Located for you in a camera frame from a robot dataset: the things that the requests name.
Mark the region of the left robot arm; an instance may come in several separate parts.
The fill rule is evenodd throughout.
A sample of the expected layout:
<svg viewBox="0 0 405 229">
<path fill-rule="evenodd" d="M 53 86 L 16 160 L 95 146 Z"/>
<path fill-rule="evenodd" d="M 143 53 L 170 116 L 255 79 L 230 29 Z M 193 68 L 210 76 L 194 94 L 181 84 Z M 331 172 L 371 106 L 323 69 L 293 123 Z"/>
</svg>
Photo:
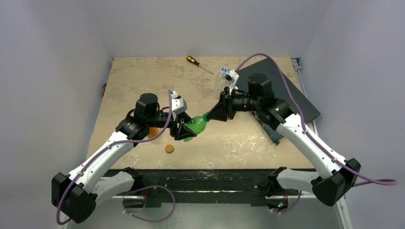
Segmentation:
<svg viewBox="0 0 405 229">
<path fill-rule="evenodd" d="M 196 137 L 197 133 L 186 126 L 191 120 L 187 103 L 176 91 L 168 91 L 169 110 L 160 108 L 155 94 L 144 93 L 117 125 L 107 141 L 85 162 L 67 174 L 57 173 L 51 181 L 51 202 L 56 207 L 56 223 L 70 221 L 82 223 L 96 207 L 113 196 L 128 192 L 137 195 L 145 190 L 142 175 L 125 168 L 107 179 L 103 175 L 126 153 L 138 144 L 157 139 L 165 130 L 175 140 Z"/>
</svg>

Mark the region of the green plastic bottle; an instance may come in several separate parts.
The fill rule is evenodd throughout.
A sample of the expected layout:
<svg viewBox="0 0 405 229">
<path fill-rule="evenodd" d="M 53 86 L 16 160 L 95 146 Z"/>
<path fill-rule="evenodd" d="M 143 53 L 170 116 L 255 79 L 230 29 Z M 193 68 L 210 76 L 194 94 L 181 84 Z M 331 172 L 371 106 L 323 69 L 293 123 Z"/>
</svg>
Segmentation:
<svg viewBox="0 0 405 229">
<path fill-rule="evenodd" d="M 192 130 L 196 135 L 200 134 L 203 132 L 207 126 L 207 123 L 210 121 L 210 119 L 207 118 L 208 112 L 201 116 L 196 116 L 192 118 L 186 126 Z"/>
</svg>

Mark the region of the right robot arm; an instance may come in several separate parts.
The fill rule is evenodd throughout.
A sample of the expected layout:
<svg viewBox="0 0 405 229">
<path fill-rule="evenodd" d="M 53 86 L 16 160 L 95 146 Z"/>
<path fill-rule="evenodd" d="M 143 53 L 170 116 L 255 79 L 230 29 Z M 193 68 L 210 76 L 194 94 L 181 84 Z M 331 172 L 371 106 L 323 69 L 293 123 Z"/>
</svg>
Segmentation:
<svg viewBox="0 0 405 229">
<path fill-rule="evenodd" d="M 356 182 L 361 164 L 347 160 L 325 144 L 301 121 L 283 99 L 274 96 L 266 75 L 248 77 L 248 92 L 239 94 L 225 87 L 218 103 L 206 114 L 208 120 L 232 120 L 236 112 L 255 112 L 259 120 L 289 140 L 314 166 L 314 172 L 280 167 L 268 177 L 266 195 L 280 194 L 287 189 L 310 192 L 326 206 L 333 206 Z"/>
</svg>

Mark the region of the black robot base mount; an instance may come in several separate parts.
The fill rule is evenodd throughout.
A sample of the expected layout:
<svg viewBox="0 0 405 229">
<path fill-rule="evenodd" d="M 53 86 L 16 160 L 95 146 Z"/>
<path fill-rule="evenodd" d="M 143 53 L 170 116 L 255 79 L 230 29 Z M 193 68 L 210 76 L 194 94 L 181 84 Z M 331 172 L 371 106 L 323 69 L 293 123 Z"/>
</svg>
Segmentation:
<svg viewBox="0 0 405 229">
<path fill-rule="evenodd" d="M 262 207 L 298 196 L 270 181 L 273 169 L 135 169 L 135 193 L 115 194 L 122 200 L 144 200 L 147 208 L 162 203 L 249 204 Z"/>
</svg>

